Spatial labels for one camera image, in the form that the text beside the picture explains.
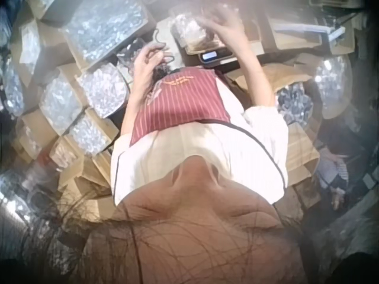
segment cardboard box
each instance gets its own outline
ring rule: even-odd
[[[90,222],[100,222],[110,219],[116,210],[112,196],[96,197],[95,194],[83,195],[80,180],[71,180],[65,187],[58,210],[67,220],[73,216]]]
[[[97,129],[102,133],[104,138],[106,139],[106,143],[102,145],[102,149],[99,150],[99,152],[104,151],[116,138],[118,135],[118,128],[114,125],[114,123],[106,118],[106,119],[101,119],[96,112],[93,109],[86,109],[85,114],[87,118],[91,120],[91,122],[97,127]]]
[[[339,19],[339,22],[346,21],[351,15],[347,15]],[[330,43],[330,52],[333,55],[343,55],[353,53],[355,51],[355,33],[353,27],[353,21],[349,20],[343,24],[345,27],[345,33],[341,40],[338,40],[336,44]]]
[[[108,150],[106,150],[93,157],[92,160],[94,161],[99,172],[101,172],[104,179],[111,186],[111,153]]]
[[[60,174],[58,190],[62,190],[73,179],[80,180],[82,186],[79,190],[82,195],[93,191],[97,191],[100,196],[111,194],[108,182],[88,157],[77,159]]]
[[[30,164],[33,161],[33,158],[29,156],[29,154],[25,151],[23,145],[20,142],[20,137],[17,137],[11,143],[13,149],[16,151],[17,156],[20,157],[21,160]]]
[[[83,158],[84,153],[71,137],[65,135],[56,141],[49,156],[63,170],[71,166],[77,159]]]
[[[50,147],[58,138],[39,109],[23,115],[20,118],[20,124],[22,126],[17,131],[19,142],[33,159],[36,159],[43,149]]]
[[[297,17],[286,17],[287,13],[278,9],[268,13],[268,22],[271,33],[278,50],[288,49],[312,49],[322,45],[322,37],[319,33],[309,31],[275,31],[274,26],[278,24],[310,24],[318,25],[317,18],[308,10],[298,10]]]
[[[42,148],[45,148],[45,146],[58,138],[40,109],[23,115],[21,120],[30,129],[35,141]]]
[[[40,102],[40,108],[57,134],[63,135],[84,112],[84,109],[88,106],[88,100],[85,96],[84,90],[76,80],[76,77],[80,76],[81,72],[75,63],[60,66],[57,70],[59,72],[59,76],[61,76],[59,77],[59,80],[64,78],[63,81],[68,83],[68,89],[72,91],[74,98],[70,98],[69,104],[64,104],[64,102],[61,102],[61,100],[55,98],[54,93],[47,93],[47,91],[45,91],[44,98]],[[55,108],[59,108],[59,106],[61,107],[60,116],[66,114],[66,121],[64,123],[57,123],[57,121],[55,121],[55,114],[48,109],[49,104],[54,104]]]
[[[275,92],[281,88],[295,82],[303,82],[306,94],[311,96],[314,107],[309,123],[303,129],[298,123],[288,126],[288,151],[287,151],[287,171],[288,185],[305,180],[313,175],[319,162],[320,154],[313,147],[313,142],[322,121],[322,104],[318,93],[317,85],[309,80],[311,76],[300,70],[283,64],[269,64],[263,67],[264,72]],[[227,74],[227,77],[247,95],[248,86],[240,69]]]
[[[27,88],[32,81],[37,85],[47,83],[49,73],[55,67],[73,62],[62,33],[34,19],[26,3],[22,5],[15,21],[10,43],[15,68]],[[30,62],[36,64],[34,71],[28,66]]]
[[[319,164],[320,153],[298,123],[288,126],[288,150],[286,168],[288,186],[313,176]]]
[[[83,57],[82,51],[78,50],[78,46],[75,43],[72,42],[72,40],[70,39],[70,35],[68,33],[65,33],[66,42],[67,42],[67,44],[68,44],[68,46],[70,48],[71,53],[73,54],[73,57],[75,58],[76,64],[78,65],[78,67],[80,68],[80,70],[82,72],[86,72],[88,70],[89,71],[95,70],[97,67],[99,67],[102,64],[102,62],[104,61],[105,58],[107,58],[111,54],[114,54],[115,52],[117,52],[119,49],[121,49],[132,38],[140,37],[140,36],[142,36],[142,35],[146,34],[147,32],[149,32],[149,31],[151,31],[151,30],[154,29],[154,27],[156,25],[156,22],[155,22],[154,18],[152,17],[151,13],[143,6],[143,4],[141,4],[141,6],[142,6],[142,8],[144,10],[144,13],[146,15],[146,19],[141,23],[141,25],[138,28],[138,30],[136,30],[128,38],[126,38],[122,42],[118,43],[113,48],[109,49],[107,53],[105,53],[103,56],[101,56],[96,61],[88,62]]]
[[[70,20],[81,0],[53,0],[49,6],[42,0],[27,0],[33,15],[39,20],[63,24]]]
[[[88,212],[86,218],[92,222],[108,220],[116,211],[112,196],[88,200],[84,206]]]

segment box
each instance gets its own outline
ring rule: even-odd
[[[305,129],[298,123],[288,126],[288,151],[287,164],[288,185],[305,180],[313,175],[319,162],[320,154],[313,147],[313,142],[317,138],[322,121],[322,104],[319,97],[317,85],[311,76],[300,70],[283,64],[268,64],[263,70],[270,81],[275,92],[294,82],[303,82],[306,94],[313,100],[313,112]],[[248,86],[240,69],[227,74],[227,77],[241,90],[248,92]]]
[[[49,81],[55,67],[73,62],[63,34],[33,18],[24,3],[13,27],[10,41],[12,60],[22,82],[29,87]]]
[[[112,196],[85,201],[84,206],[87,210],[86,218],[92,222],[111,219],[116,211]]]
[[[33,15],[39,20],[63,24],[75,12],[81,0],[27,0]]]
[[[339,22],[347,21],[352,15],[349,14],[347,16],[344,16],[342,18],[339,18]],[[346,23],[344,23],[342,26],[345,27],[345,33],[342,36],[341,40],[338,40],[337,42],[332,41],[330,43],[330,52],[333,55],[343,55],[343,54],[349,54],[353,53],[355,51],[355,33],[354,33],[354,27],[353,27],[353,21],[350,19]]]
[[[82,218],[90,222],[100,222],[110,219],[116,210],[112,196],[96,197],[96,194],[86,194],[80,191],[83,184],[80,180],[71,180],[64,188],[58,210],[61,216]]]
[[[22,128],[19,130],[19,141],[30,157],[36,159],[42,149],[51,146],[57,137],[40,109],[20,118]]]
[[[318,25],[317,18],[314,17],[312,11],[306,9],[294,9],[291,11],[277,9],[276,11],[270,11],[267,17],[278,50],[313,49],[322,45],[322,37],[319,33],[309,31],[274,30],[274,27],[280,24]]]
[[[13,149],[16,151],[17,156],[20,157],[21,160],[23,160],[27,164],[30,164],[33,161],[33,158],[30,157],[29,154],[23,148],[23,145],[20,142],[20,137],[14,139],[11,145]]]
[[[58,138],[40,109],[23,115],[21,120],[24,125],[30,129],[37,144],[42,148],[45,148],[45,146]]]
[[[127,36],[125,34],[121,34],[123,31],[114,31],[113,28],[110,33],[106,35],[106,37],[98,38],[96,36],[99,35],[98,30],[95,30],[91,33],[92,37],[90,41],[97,43],[97,48],[105,44],[105,38],[107,40],[108,45],[104,47],[101,51],[96,50],[96,54],[100,54],[95,59],[86,59],[83,54],[90,53],[91,50],[88,47],[79,47],[78,39],[81,38],[80,32],[86,33],[87,37],[89,37],[89,31],[83,25],[83,23],[87,23],[88,25],[94,25],[96,23],[96,29],[98,27],[107,27],[109,24],[106,22],[108,19],[112,19],[113,22],[115,19],[128,18],[130,11],[129,7],[136,7],[139,5],[141,7],[141,11],[144,13],[144,19],[141,20],[141,23],[134,30],[130,30],[131,32]],[[130,41],[132,38],[142,36],[146,34],[148,31],[154,29],[155,20],[151,16],[150,12],[144,7],[140,1],[135,0],[134,2],[129,3],[129,7],[125,6],[125,2],[123,0],[113,0],[113,1],[103,1],[103,0],[83,0],[78,9],[75,11],[73,17],[70,19],[68,24],[65,26],[65,39],[68,43],[68,46],[75,58],[76,64],[80,68],[82,72],[87,70],[95,70],[101,62],[114,54],[119,49],[121,49],[126,42]],[[108,14],[104,14],[104,8],[108,11]]]
[[[22,82],[18,72],[15,69],[15,64],[11,58],[7,61],[4,77],[4,91],[10,103],[14,104],[10,107],[10,111],[17,117],[25,112],[35,108],[41,100],[43,90],[34,82],[30,82],[26,87]],[[19,105],[20,102],[14,101],[19,98],[23,102],[23,106]]]
[[[298,123],[288,126],[286,168],[288,185],[295,185],[313,176],[319,164],[320,153]]]
[[[49,156],[63,170],[83,158],[84,153],[72,138],[64,135],[56,141]]]
[[[108,182],[88,157],[77,159],[60,174],[59,190],[61,191],[73,179],[80,180],[81,186],[79,190],[83,195],[91,191],[97,191],[97,194],[101,196],[111,194]]]
[[[111,120],[101,119],[93,109],[86,109],[70,128],[69,136],[87,155],[94,157],[113,142],[118,132]]]
[[[112,155],[109,152],[109,150],[106,150],[104,152],[101,152],[100,154],[96,155],[92,158],[92,161],[94,161],[97,169],[99,172],[101,172],[104,179],[108,182],[108,184],[111,186],[111,161],[112,161]]]
[[[88,106],[84,90],[76,81],[75,63],[57,68],[58,76],[45,88],[40,109],[58,135],[63,135]]]

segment black hair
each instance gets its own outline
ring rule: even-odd
[[[20,191],[21,180],[9,183],[9,189]],[[137,251],[140,240],[134,229],[148,224],[93,223],[81,218],[81,201],[67,205],[64,214],[57,213],[57,200],[49,204],[47,212],[31,214],[27,221],[7,212],[4,199],[0,201],[0,283],[118,283],[120,278],[125,284],[143,283]],[[110,234],[110,229],[116,229],[117,235]],[[293,240],[297,248],[296,242],[303,239],[298,232],[296,228],[278,233]],[[302,268],[292,268],[279,283],[306,283],[303,272],[296,271]],[[227,283],[225,279],[197,279],[194,283],[209,281]]]

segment red striped apron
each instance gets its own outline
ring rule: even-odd
[[[230,123],[213,70],[187,67],[159,81],[141,107],[130,146],[154,131],[194,121]]]

